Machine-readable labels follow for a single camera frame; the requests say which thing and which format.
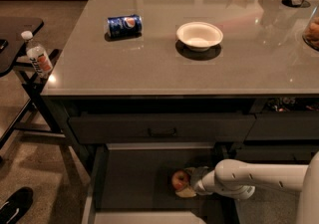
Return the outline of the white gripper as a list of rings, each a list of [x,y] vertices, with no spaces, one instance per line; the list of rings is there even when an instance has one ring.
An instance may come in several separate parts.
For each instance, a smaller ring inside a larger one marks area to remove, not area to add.
[[[211,195],[213,193],[213,175],[212,170],[208,167],[188,167],[184,171],[191,175],[190,186],[186,187],[175,194],[180,198],[192,198],[198,195]]]

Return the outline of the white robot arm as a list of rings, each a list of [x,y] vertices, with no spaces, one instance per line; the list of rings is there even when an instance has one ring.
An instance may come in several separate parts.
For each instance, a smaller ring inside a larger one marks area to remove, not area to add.
[[[224,159],[214,168],[189,167],[171,177],[181,198],[217,193],[232,199],[248,199],[256,187],[300,193],[296,224],[319,222],[319,152],[308,165],[256,164]]]

